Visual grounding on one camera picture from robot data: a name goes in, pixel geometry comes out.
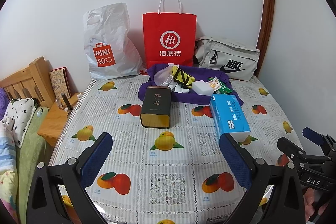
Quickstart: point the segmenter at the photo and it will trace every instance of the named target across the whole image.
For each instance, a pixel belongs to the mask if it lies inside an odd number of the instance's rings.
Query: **green bed sheet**
[[[40,117],[37,116],[39,109],[43,109]],[[35,111],[21,149],[16,147],[16,168],[19,178],[16,207],[21,224],[26,224],[27,200],[36,165],[41,161],[47,165],[53,153],[53,148],[44,138],[37,135],[48,111],[46,107],[39,107]]]

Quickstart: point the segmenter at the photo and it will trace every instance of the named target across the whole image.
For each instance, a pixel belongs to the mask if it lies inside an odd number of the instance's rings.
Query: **white foam block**
[[[203,80],[192,82],[191,89],[195,91],[198,95],[211,96],[213,94],[213,88],[210,87]]]

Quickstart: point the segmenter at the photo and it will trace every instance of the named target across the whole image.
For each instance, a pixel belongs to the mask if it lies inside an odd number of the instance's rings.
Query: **wooden headboard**
[[[43,57],[35,59],[28,67],[0,80],[10,99],[36,98],[41,106],[50,108],[55,93],[50,82],[49,67]]]

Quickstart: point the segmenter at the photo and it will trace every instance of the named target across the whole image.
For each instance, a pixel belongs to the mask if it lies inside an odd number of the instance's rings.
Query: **nightstand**
[[[78,102],[77,98],[78,94],[79,93],[75,93],[69,99],[69,102],[72,105],[72,107],[74,107]],[[46,142],[49,143],[52,147],[55,147],[57,140],[65,126],[65,123],[68,120],[67,115],[68,115],[67,112],[59,109],[56,103],[54,103],[50,108],[47,116],[43,120],[37,134],[42,136],[46,140]]]

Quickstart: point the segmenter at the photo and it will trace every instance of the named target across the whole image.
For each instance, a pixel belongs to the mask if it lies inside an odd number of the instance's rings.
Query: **metal bolt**
[[[37,168],[38,168],[38,169],[41,169],[41,168],[43,168],[43,167],[44,167],[44,162],[42,162],[42,161],[39,162],[38,165],[37,165]]]
[[[76,159],[75,158],[70,158],[70,159],[68,159],[68,164],[69,165],[73,165],[73,164],[75,164],[76,163]]]
[[[287,163],[288,168],[294,169],[295,165],[291,162]]]
[[[255,162],[259,165],[263,165],[265,163],[265,161],[262,158],[256,158]]]

